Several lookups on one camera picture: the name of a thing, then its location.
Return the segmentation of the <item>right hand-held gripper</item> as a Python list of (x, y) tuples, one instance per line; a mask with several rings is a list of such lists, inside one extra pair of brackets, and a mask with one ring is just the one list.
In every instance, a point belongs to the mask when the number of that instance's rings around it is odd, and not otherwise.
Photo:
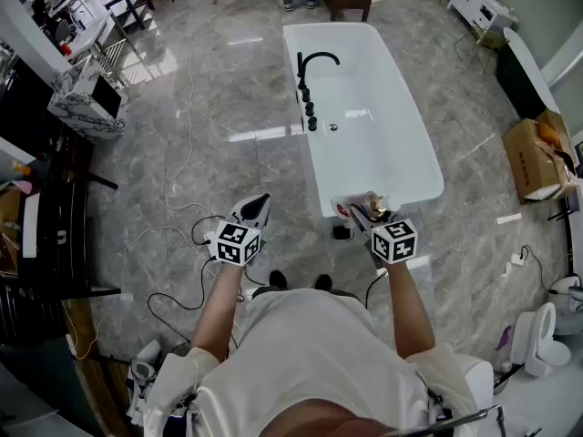
[(355, 226), (370, 236), (371, 252), (386, 263), (398, 263), (415, 257), (418, 232), (412, 221), (399, 212), (393, 212), (386, 224), (373, 227), (372, 221), (361, 208), (350, 206)]

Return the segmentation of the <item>black curved faucet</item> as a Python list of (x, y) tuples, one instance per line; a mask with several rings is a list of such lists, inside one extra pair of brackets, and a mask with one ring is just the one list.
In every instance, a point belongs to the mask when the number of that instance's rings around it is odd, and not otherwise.
[(330, 58), (337, 66), (341, 64), (340, 59), (336, 55), (329, 52), (324, 51), (314, 52), (306, 57), (303, 56), (302, 52), (298, 52), (297, 53), (297, 68), (298, 68), (297, 77), (299, 78), (299, 83), (297, 86), (298, 89), (303, 90), (306, 87), (305, 78), (307, 65), (310, 61), (318, 57)]

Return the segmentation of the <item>white power adapter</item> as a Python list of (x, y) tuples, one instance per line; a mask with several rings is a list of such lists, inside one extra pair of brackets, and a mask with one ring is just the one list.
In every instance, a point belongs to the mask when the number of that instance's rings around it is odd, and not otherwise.
[(504, 278), (507, 278), (508, 275), (512, 272), (514, 267), (523, 267), (525, 265), (525, 258), (519, 256), (518, 254), (513, 254), (505, 265), (505, 270), (502, 274)]

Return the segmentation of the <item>white bathtub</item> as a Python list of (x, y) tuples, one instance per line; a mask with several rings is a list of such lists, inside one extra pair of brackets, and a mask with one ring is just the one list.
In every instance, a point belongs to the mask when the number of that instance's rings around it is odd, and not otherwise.
[[(439, 197), (444, 180), (414, 98), (378, 31), (366, 23), (287, 25), (282, 29), (292, 119), (306, 157), (306, 179), (317, 216), (332, 218), (331, 199), (373, 191), (402, 205)], [(306, 69), (315, 131), (308, 129), (297, 88), (297, 53), (318, 57)], [(338, 129), (331, 131), (330, 124)]]

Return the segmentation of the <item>brown cardboard box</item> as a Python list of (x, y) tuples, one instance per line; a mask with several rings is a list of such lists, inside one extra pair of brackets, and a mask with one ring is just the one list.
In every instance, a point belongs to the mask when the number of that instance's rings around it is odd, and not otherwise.
[(562, 116), (550, 109), (522, 119), (503, 136), (522, 204), (566, 198), (579, 186), (575, 155)]

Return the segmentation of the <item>black metal rack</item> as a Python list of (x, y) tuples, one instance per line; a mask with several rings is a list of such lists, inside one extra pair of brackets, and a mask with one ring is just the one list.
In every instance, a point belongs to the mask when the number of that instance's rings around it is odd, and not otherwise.
[(120, 288), (93, 285), (88, 276), (89, 184), (118, 185), (92, 173), (94, 146), (64, 129), (47, 160), (35, 162), (33, 193), (17, 211), (16, 273), (0, 270), (0, 282), (55, 300), (118, 295)]

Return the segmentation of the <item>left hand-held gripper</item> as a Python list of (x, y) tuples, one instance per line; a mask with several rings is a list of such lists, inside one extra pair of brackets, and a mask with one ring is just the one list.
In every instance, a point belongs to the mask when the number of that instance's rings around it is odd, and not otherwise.
[(223, 263), (246, 266), (261, 251), (261, 231), (267, 225), (270, 213), (270, 194), (239, 201), (232, 210), (232, 215), (239, 221), (219, 217), (216, 229), (209, 232), (210, 255)]

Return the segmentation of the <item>white toilet model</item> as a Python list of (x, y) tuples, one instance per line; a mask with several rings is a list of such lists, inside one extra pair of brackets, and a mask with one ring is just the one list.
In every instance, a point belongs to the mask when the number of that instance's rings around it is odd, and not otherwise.
[(553, 339), (556, 327), (556, 307), (543, 304), (537, 311), (522, 312), (515, 326), (510, 361), (523, 365), (527, 374), (545, 377), (571, 359), (567, 345)]

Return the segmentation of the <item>person's white shirt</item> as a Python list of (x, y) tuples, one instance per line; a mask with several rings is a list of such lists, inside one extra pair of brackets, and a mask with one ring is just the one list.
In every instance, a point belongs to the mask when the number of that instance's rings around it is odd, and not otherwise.
[(396, 429), (424, 428), (440, 409), (476, 402), (452, 348), (403, 359), (375, 334), (357, 300), (327, 292), (267, 293), (252, 300), (240, 346), (218, 361), (200, 348), (170, 354), (148, 396), (145, 437), (162, 437), (183, 408), (179, 437), (259, 437), (293, 405), (321, 400)]

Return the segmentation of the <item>person's dark trousers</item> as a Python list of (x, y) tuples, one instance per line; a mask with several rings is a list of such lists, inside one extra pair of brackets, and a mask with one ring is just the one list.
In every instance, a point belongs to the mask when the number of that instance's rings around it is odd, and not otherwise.
[(287, 294), (287, 293), (295, 293), (295, 292), (320, 292), (320, 293), (324, 293), (327, 292), (330, 295), (334, 295), (337, 297), (345, 297), (345, 298), (351, 298), (351, 299), (355, 299), (357, 301), (361, 301), (356, 295), (344, 291), (344, 290), (337, 290), (337, 289), (332, 289), (332, 290), (328, 290), (328, 291), (324, 291), (324, 290), (317, 290), (314, 288), (300, 288), (300, 289), (279, 289), (277, 287), (272, 287), (272, 286), (267, 286), (267, 287), (261, 287), (256, 289), (253, 294), (251, 295), (251, 298), (254, 300), (256, 298), (258, 298), (260, 295), (262, 294), (267, 294), (267, 293), (278, 293), (278, 294)]

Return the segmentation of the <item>black oval tub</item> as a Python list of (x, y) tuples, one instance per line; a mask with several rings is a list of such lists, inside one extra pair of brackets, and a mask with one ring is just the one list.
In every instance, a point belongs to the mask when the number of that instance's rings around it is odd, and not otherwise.
[(505, 27), (506, 44), (499, 49), (496, 80), (521, 118), (536, 119), (546, 109), (559, 108), (540, 68), (522, 38)]

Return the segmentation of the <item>small beige bottle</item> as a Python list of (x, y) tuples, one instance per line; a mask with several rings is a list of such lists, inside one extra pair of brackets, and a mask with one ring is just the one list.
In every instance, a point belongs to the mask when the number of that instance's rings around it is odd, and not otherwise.
[(380, 196), (372, 191), (364, 194), (340, 196), (331, 199), (332, 210), (341, 219), (351, 217), (351, 208), (358, 208), (372, 220), (381, 219), (397, 212), (402, 201), (397, 196)]

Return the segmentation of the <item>person's right forearm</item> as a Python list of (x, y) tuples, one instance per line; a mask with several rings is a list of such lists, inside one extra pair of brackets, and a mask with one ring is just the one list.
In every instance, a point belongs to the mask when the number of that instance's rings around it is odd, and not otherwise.
[(384, 265), (394, 317), (394, 341), (403, 359), (429, 351), (435, 336), (424, 304), (405, 262)]

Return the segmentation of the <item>marble pattern cabinet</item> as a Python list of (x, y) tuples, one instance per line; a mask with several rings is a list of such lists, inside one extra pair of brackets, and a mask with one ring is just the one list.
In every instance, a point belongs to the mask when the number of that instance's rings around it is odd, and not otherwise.
[(94, 56), (55, 79), (48, 111), (92, 143), (115, 139), (127, 126), (128, 95)]

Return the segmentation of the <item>white drawer cabinet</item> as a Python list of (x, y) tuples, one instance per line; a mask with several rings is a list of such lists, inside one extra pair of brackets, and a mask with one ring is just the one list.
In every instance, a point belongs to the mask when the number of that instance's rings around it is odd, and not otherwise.
[(448, 9), (456, 10), (471, 26), (502, 32), (518, 23), (517, 17), (497, 0), (450, 0)]

